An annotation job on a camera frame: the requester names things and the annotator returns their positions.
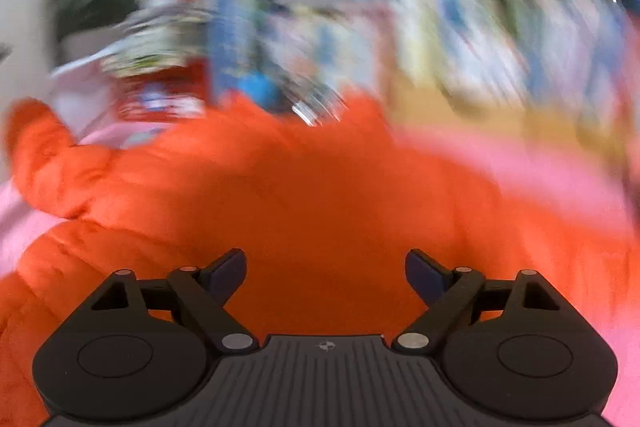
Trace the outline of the stack of papers and magazines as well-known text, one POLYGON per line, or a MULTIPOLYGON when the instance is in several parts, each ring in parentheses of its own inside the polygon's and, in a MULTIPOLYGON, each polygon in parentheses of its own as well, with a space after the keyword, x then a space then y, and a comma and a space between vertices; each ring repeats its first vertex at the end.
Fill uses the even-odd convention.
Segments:
POLYGON ((126 78, 186 67, 205 55, 212 16, 188 0, 148 0, 116 26, 120 39, 102 58, 103 72, 126 78))

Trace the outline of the row of upright books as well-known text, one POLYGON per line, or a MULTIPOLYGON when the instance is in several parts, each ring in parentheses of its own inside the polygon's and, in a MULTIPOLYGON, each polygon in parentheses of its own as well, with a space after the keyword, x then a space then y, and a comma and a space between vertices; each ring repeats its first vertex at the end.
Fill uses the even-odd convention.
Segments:
POLYGON ((356 93, 401 124, 514 128, 593 147, 634 132, 616 0, 212 0, 217 100, 306 124, 356 93))

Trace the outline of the red plastic crate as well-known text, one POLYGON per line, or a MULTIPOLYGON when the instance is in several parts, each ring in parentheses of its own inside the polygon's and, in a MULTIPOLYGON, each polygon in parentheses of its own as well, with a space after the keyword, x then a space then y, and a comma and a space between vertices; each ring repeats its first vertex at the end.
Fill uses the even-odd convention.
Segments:
POLYGON ((115 114, 123 121, 174 122, 205 115, 209 98, 207 65, 194 60, 114 80, 115 114))

